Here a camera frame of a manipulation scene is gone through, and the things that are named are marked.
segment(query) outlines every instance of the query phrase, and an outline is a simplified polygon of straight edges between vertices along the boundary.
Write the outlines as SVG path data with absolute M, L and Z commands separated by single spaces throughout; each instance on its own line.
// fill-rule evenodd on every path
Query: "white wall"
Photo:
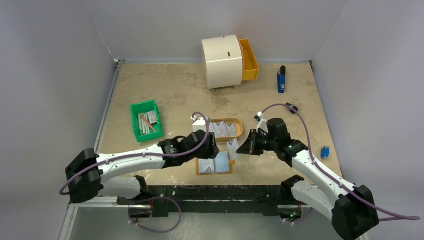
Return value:
M 201 40 L 249 38 L 260 61 L 308 61 L 347 0 L 87 0 L 112 56 L 200 61 Z
M 314 62 L 343 175 L 380 207 L 421 217 L 423 30 L 421 0 L 349 0 Z M 423 221 L 383 222 L 371 236 L 424 239 Z
M 0 239 L 59 237 L 65 167 L 94 145 L 114 68 L 82 0 L 0 2 Z

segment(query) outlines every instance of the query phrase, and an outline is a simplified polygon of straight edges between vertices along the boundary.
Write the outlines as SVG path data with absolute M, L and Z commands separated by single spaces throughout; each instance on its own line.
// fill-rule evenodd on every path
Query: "beige tabletop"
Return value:
M 253 117 L 275 103 L 293 103 L 299 107 L 311 136 L 312 149 L 320 155 L 323 146 L 330 147 L 330 157 L 322 160 L 341 176 L 330 130 L 317 90 L 314 75 L 308 63 L 286 66 L 286 92 L 277 92 L 277 72 L 281 64 L 260 64 L 256 80 L 245 81 L 234 90 L 218 88 L 210 93 L 202 64 L 124 64 L 122 66 L 112 104 L 109 109 L 99 152 L 120 153 L 147 148 L 159 141 L 192 132 L 193 112 L 199 111 L 212 119 L 238 118 L 245 142 L 250 129 L 257 124 Z M 133 132 L 130 105 L 154 99 L 160 110 L 164 136 L 137 142 Z M 274 107 L 265 113 L 267 119 L 282 118 L 293 139 L 307 144 L 305 129 L 299 118 L 285 107 Z M 226 151 L 225 142 L 218 143 Z M 124 175 L 146 178 L 148 185 L 279 185 L 293 175 L 301 175 L 279 160 L 275 153 L 262 156 L 242 155 L 235 161 L 232 174 L 196 175 L 196 160 L 178 167 L 144 170 Z

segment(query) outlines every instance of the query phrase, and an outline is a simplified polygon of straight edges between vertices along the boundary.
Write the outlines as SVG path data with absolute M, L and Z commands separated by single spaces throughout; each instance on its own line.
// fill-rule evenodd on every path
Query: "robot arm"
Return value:
M 259 124 L 263 122 L 263 115 L 256 117 L 256 120 Z M 250 130 L 246 142 L 237 150 L 237 153 L 260 156 L 264 151 L 273 151 L 278 159 L 308 177 L 316 186 L 310 185 L 297 175 L 282 182 L 281 185 L 286 189 L 288 196 L 306 203 L 326 216 L 343 239 L 359 238 L 379 224 L 377 211 L 355 199 L 341 187 L 341 184 L 374 204 L 373 195 L 366 186 L 356 187 L 327 168 L 315 156 L 311 159 L 308 147 L 301 141 L 291 138 L 281 118 L 268 120 L 266 127 L 268 132 L 262 127 Z M 336 178 L 340 185 L 335 184 L 316 165 L 319 165 L 329 176 Z
M 98 196 L 119 196 L 126 199 L 146 198 L 149 197 L 149 190 L 143 177 L 119 176 L 141 170 L 177 167 L 194 158 L 216 158 L 219 149 L 212 132 L 206 137 L 205 143 L 194 150 L 206 134 L 204 131 L 206 122 L 200 118 L 196 124 L 202 127 L 187 137 L 165 139 L 140 150 L 115 154 L 95 154 L 93 148 L 85 149 L 66 168 L 68 181 L 78 175 L 68 185 L 70 202 L 73 204 L 83 203 Z M 96 167 L 81 174 L 90 166 Z

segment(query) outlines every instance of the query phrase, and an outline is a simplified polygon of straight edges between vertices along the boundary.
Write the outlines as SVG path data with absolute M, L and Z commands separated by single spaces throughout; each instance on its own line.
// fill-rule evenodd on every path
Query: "white cylindrical container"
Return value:
M 240 85 L 243 78 L 243 54 L 237 36 L 203 39 L 201 44 L 207 88 Z

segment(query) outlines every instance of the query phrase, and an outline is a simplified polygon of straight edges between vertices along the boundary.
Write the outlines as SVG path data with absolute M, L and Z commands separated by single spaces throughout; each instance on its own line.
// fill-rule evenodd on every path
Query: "green crate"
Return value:
M 156 132 L 154 132 L 152 129 L 150 129 L 149 134 L 142 134 L 143 127 L 139 126 L 139 114 L 141 113 L 147 113 L 150 111 L 153 111 L 156 113 L 157 117 L 157 123 L 152 124 Z M 164 132 L 162 131 L 162 123 L 161 119 L 159 118 L 159 108 L 156 104 L 155 100 L 149 100 L 145 102 L 140 102 L 136 104 L 131 105 L 131 115 L 132 115 L 132 130 L 134 131 L 135 138 L 137 139 L 137 142 L 143 142 L 150 139 L 160 138 L 164 135 Z

